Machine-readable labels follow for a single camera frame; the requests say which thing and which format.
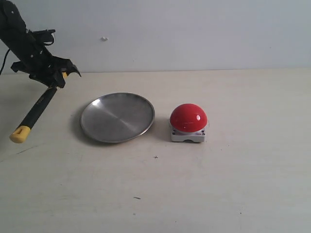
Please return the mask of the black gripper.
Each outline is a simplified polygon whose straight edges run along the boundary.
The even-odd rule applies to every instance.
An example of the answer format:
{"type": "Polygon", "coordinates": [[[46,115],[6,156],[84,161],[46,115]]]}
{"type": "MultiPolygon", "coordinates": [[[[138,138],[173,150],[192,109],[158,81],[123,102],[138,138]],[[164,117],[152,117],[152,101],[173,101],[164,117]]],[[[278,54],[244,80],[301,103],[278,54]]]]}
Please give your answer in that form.
{"type": "Polygon", "coordinates": [[[29,74],[32,71],[40,71],[53,61],[57,71],[52,75],[50,87],[64,88],[65,73],[72,72],[70,59],[53,56],[34,36],[11,36],[10,50],[19,59],[11,65],[13,72],[29,74]]]}

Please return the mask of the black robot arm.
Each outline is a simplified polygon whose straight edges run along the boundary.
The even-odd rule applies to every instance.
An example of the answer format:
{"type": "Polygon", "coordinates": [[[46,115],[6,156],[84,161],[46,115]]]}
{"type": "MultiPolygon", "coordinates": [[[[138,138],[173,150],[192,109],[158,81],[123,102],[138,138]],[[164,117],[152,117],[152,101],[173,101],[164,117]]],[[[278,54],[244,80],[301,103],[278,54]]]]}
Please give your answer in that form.
{"type": "Polygon", "coordinates": [[[54,33],[54,29],[29,30],[14,3],[0,2],[0,39],[19,59],[11,70],[27,73],[30,79],[48,87],[63,88],[66,76],[80,72],[70,59],[56,57],[46,48],[54,43],[54,33]]]}

